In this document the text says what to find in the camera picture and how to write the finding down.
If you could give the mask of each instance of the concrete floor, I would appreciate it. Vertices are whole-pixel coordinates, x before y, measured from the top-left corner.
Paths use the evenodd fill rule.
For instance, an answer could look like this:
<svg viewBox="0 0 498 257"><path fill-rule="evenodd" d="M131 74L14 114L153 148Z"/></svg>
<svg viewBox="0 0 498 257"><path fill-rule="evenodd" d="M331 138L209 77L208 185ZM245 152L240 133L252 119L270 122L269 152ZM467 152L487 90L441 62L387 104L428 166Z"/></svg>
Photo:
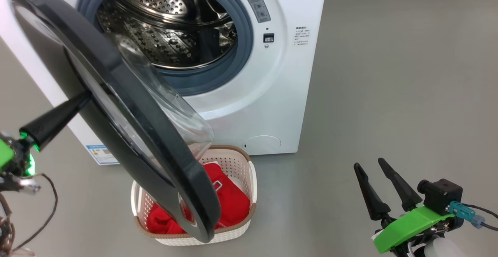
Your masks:
<svg viewBox="0 0 498 257"><path fill-rule="evenodd" d="M376 256L352 165L360 162L391 214L402 213L377 158L412 186L446 178L464 202L498 210L498 0L326 0L299 152L254 157L258 209L239 239L163 246L136 229L132 179L97 166L69 129L36 154L54 180L57 213L29 247L39 256ZM0 44L2 129L51 108ZM50 213L36 197L9 194L16 243ZM489 216L489 223L498 225ZM498 234L470 225L449 233L469 256L494 255Z"/></svg>

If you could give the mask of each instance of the laundry basket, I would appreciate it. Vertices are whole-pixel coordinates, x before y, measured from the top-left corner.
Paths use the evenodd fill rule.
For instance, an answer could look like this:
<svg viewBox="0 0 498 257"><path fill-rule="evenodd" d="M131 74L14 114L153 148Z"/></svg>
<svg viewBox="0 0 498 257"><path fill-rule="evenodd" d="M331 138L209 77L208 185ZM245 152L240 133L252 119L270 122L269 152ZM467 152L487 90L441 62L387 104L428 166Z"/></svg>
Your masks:
<svg viewBox="0 0 498 257"><path fill-rule="evenodd" d="M237 225L215 230L215 236L209 243L219 243L236 239L248 229L251 217L256 209L258 198L258 185L256 183L256 171L249 156L237 147L225 145L213 145L204 154L200 162L202 164L217 161L226 174L237 185L251 201L251 208L247 217ZM147 217L154 204L154 199L140 187L135 181L132 184L132 211L135 223L139 230L158 242L167 246L196 246L204 245L189 234L153 234L147 229Z"/></svg>

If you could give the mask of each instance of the red cloth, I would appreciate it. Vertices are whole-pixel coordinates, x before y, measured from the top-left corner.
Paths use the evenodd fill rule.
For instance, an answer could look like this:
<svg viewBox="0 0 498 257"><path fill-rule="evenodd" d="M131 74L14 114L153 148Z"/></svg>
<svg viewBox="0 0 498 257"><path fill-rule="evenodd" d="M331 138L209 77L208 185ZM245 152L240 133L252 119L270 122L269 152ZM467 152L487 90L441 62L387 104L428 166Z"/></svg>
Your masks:
<svg viewBox="0 0 498 257"><path fill-rule="evenodd" d="M215 229L219 227L230 227L244 220L249 214L251 202L249 198L223 173L217 163L207 163L204 169L208 173L211 182L219 181L222 186L217 191L219 204L221 205L221 218ZM187 206L182 206L186 218L190 218ZM154 204L147 217L147 228L153 234L185 234L185 231L169 216L158 204Z"/></svg>

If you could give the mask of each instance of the wire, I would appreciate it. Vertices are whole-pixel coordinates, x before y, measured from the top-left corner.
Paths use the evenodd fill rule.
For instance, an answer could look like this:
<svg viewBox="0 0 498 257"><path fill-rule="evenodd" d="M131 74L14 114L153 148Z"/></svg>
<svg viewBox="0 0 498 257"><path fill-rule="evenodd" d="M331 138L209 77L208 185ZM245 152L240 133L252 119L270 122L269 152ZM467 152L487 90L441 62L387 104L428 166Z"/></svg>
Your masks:
<svg viewBox="0 0 498 257"><path fill-rule="evenodd" d="M50 222L50 220L52 220L52 217L54 217L54 214L55 214L55 210L57 209L57 203L59 202L59 197L57 196L57 191L55 190L54 182L52 181L52 179L50 179L44 173L37 174L36 176L39 176L39 175L45 177L45 179L47 179L47 181L50 183L50 186L52 186L52 190L54 191L54 197L55 197L54 208L52 209L52 213L47 218L47 220L45 221L45 223L34 234L32 234L32 236L30 236L30 238L28 238L23 243L21 243L16 248L14 248L14 250L12 250L12 252L14 252L14 251L22 248L27 243L29 243L30 241L32 241L32 239L34 239L48 225L48 223Z"/></svg>
<svg viewBox="0 0 498 257"><path fill-rule="evenodd" d="M478 206L475 206L475 205L468 205L468 204L463 204L463 205L464 205L464 206L466 206L466 207L471 207L471 208L475 208L475 209L482 210L482 211L484 211L484 212L486 212L486 213L489 213L489 214L493 215L495 218L497 218L497 219L498 219L498 214L494 213L494 212L493 212L493 211L491 211L491 210L487 210L487 209L485 209L485 208L483 208L483 207L478 207Z"/></svg>
<svg viewBox="0 0 498 257"><path fill-rule="evenodd" d="M498 214L494 213L494 212L493 212L493 211L491 211L491 210L485 209L485 208L483 208L483 207L479 207L479 206L475 206L475 205L468 205L468 204L463 204L463 205L464 205L464 206L466 206L466 207L470 207L470 208L475 208L475 209L482 210L482 211L484 211L484 212L486 212L486 213L488 213L488 214L493 215L495 218L498 218ZM488 229L490 229L490 230L493 230L493 231L497 231L497 232L498 232L498 227L493 227L493 226L488 225L488 224L486 224L486 223L484 223L484 222L481 222L480 224L481 224L483 227L486 227L486 228L488 228Z"/></svg>
<svg viewBox="0 0 498 257"><path fill-rule="evenodd" d="M493 226L490 226L490 225L488 225L488 224L486 224L486 223L484 223L484 222L481 222L480 224L481 224L483 227L487 227L487 228L488 228L488 229L490 229L490 230L493 230L493 231L497 231L497 232L498 232L498 227L493 227Z"/></svg>

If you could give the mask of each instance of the washing machine drum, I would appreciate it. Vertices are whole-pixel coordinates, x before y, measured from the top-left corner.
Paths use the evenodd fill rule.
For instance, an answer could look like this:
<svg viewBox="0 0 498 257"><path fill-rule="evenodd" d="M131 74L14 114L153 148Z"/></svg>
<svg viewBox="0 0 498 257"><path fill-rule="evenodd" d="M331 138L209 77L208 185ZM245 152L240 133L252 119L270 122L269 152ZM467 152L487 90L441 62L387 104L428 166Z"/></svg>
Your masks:
<svg viewBox="0 0 498 257"><path fill-rule="evenodd" d="M130 37L162 69L208 66L237 41L233 21L216 0L104 0L97 19L105 32Z"/></svg>
<svg viewBox="0 0 498 257"><path fill-rule="evenodd" d="M80 115L119 163L188 234L209 242L221 209L196 159L213 136L205 121L149 64L134 40L123 35L108 40L63 0L11 0L11 5L19 26L66 96L92 92L92 101ZM189 28L196 21L200 26L229 23L222 13L217 19L197 14L181 17L178 23L182 21ZM191 60L189 65L198 62ZM183 215L185 205L194 221Z"/></svg>

